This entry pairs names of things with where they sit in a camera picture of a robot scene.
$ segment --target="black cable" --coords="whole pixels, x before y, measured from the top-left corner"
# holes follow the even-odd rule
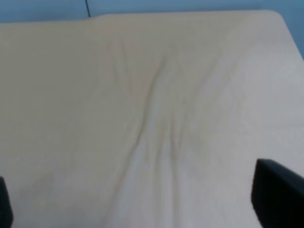
[[[89,5],[87,4],[87,0],[85,0],[85,5],[86,5],[86,11],[87,11],[87,14],[89,16],[89,18],[91,17],[91,14],[90,14],[90,9],[89,9]]]

